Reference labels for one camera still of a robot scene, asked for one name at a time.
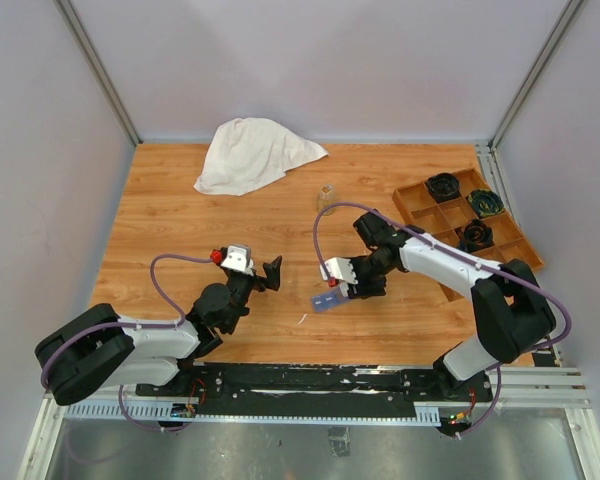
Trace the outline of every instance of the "white cloth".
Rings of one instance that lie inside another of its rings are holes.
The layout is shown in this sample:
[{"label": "white cloth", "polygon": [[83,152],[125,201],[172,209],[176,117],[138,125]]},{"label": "white cloth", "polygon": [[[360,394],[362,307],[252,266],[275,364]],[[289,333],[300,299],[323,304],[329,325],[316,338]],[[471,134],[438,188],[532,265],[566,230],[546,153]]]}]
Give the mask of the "white cloth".
[{"label": "white cloth", "polygon": [[218,127],[194,188],[208,195],[244,195],[328,154],[273,120],[236,118]]}]

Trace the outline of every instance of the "gray floor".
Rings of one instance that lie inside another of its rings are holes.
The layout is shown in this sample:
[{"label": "gray floor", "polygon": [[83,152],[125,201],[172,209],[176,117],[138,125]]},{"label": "gray floor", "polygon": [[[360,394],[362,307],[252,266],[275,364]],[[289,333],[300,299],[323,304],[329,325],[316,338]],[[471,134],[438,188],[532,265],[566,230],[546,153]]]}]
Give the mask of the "gray floor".
[{"label": "gray floor", "polygon": [[72,421],[47,480],[582,479],[562,415],[494,414],[462,441],[426,427],[352,427],[344,458],[332,455],[326,426],[201,423],[160,434],[118,420]]}]

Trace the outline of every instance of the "wooden tabletop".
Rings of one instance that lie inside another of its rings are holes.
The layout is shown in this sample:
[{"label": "wooden tabletop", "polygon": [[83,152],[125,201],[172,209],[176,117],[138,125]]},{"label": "wooden tabletop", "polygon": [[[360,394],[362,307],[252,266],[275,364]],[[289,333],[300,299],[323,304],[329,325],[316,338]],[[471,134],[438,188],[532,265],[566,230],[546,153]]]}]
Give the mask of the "wooden tabletop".
[{"label": "wooden tabletop", "polygon": [[[138,147],[93,304],[108,302],[137,318],[173,319],[177,315],[151,284],[151,260],[164,252],[208,257],[214,248],[238,243],[251,247],[259,272],[262,262],[282,255],[282,286],[253,292],[251,314],[205,360],[429,365],[475,332],[467,301],[448,303],[436,282],[415,273],[391,273],[386,297],[322,314],[313,313],[309,301],[328,290],[311,239],[323,184],[333,184],[341,200],[400,220],[393,190],[442,171],[478,168],[472,145],[325,145],[329,157],[242,197],[194,190],[207,147]],[[368,253],[352,228],[362,213],[339,208],[323,218],[325,258]],[[206,285],[225,281],[213,265],[175,260],[159,263],[157,277],[185,311]]]}]

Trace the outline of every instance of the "white wall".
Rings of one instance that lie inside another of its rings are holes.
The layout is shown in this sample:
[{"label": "white wall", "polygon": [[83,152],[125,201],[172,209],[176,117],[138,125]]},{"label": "white wall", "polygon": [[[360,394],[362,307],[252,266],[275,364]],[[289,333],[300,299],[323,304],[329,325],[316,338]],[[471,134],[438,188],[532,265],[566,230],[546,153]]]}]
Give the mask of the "white wall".
[{"label": "white wall", "polygon": [[0,479],[40,406],[34,347],[86,306],[131,154],[53,2],[0,0]]},{"label": "white wall", "polygon": [[145,140],[485,139],[565,0],[74,0]]},{"label": "white wall", "polygon": [[573,314],[563,350],[600,425],[600,0],[583,9],[501,153],[518,219],[548,263],[540,280]]}]

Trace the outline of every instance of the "wooden tray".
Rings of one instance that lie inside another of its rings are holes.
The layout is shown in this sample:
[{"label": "wooden tray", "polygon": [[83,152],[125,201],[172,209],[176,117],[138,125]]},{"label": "wooden tray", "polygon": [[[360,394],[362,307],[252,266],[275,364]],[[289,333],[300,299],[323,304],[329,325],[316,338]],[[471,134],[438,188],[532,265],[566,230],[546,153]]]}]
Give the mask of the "wooden tray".
[{"label": "wooden tray", "polygon": [[[460,198],[436,203],[429,195],[423,181],[397,188],[393,192],[393,201],[405,223],[423,228],[441,242],[457,247],[460,243],[459,229],[469,221],[478,218],[467,201],[467,197],[478,188],[491,189],[473,168],[453,172],[453,174],[460,181]],[[513,221],[509,212],[505,210],[501,214],[484,218],[482,221],[493,230],[494,246],[473,252],[473,255],[503,263],[519,258],[534,271],[544,267],[544,262]],[[440,285],[440,287],[450,302],[462,298],[454,290],[444,285]]]}]

